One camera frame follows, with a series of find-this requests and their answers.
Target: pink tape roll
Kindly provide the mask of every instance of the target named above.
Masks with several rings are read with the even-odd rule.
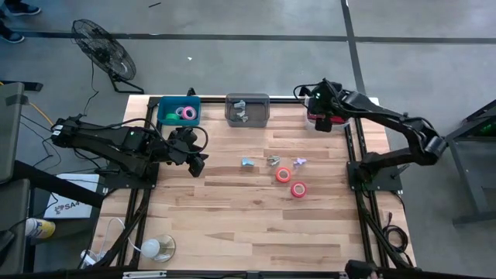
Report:
[[[183,109],[182,117],[186,120],[196,119],[196,110],[191,106],[187,106]]]

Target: tape roll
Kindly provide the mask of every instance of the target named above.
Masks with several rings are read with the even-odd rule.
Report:
[[[183,109],[182,116],[183,116],[183,119],[186,119],[186,120],[196,119],[196,110],[191,106],[187,106]]]
[[[167,113],[165,119],[179,120],[179,115],[175,113]]]
[[[291,180],[291,171],[287,167],[279,167],[276,170],[276,179],[282,183],[289,182]]]
[[[176,114],[179,115],[179,116],[182,116],[183,115],[183,110],[184,110],[184,107],[176,108]]]
[[[303,198],[307,194],[307,185],[303,182],[295,182],[291,186],[291,194],[295,198]]]

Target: plastic bin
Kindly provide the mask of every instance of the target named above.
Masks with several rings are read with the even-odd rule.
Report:
[[[202,106],[198,96],[164,96],[160,98],[158,105],[157,119],[166,126],[198,126],[200,124]],[[177,108],[186,106],[191,106],[196,110],[196,119],[166,119],[167,114],[176,113]]]
[[[237,113],[241,108],[234,104],[243,100],[246,103],[245,113],[248,121],[243,122]],[[226,96],[226,120],[231,127],[263,128],[270,117],[270,98],[261,93],[231,93]]]

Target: red tape roll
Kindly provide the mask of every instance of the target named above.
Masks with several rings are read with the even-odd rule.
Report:
[[[307,194],[307,185],[303,182],[295,182],[291,186],[291,194],[295,198],[303,198]]]
[[[291,171],[287,167],[279,167],[276,170],[276,179],[282,183],[289,182],[291,180]]]

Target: white paper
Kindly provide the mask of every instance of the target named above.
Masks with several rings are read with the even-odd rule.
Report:
[[[90,191],[95,192],[98,186],[100,176],[97,174],[58,174],[58,178],[65,179],[72,182],[78,186],[86,188]],[[49,209],[45,211],[44,218],[46,219],[81,219],[89,218],[91,214],[91,206],[86,205],[82,202],[75,201],[69,198],[62,197],[58,194],[53,193],[53,195],[59,200],[58,203],[50,206]],[[48,205],[55,202],[55,199],[50,196]]]

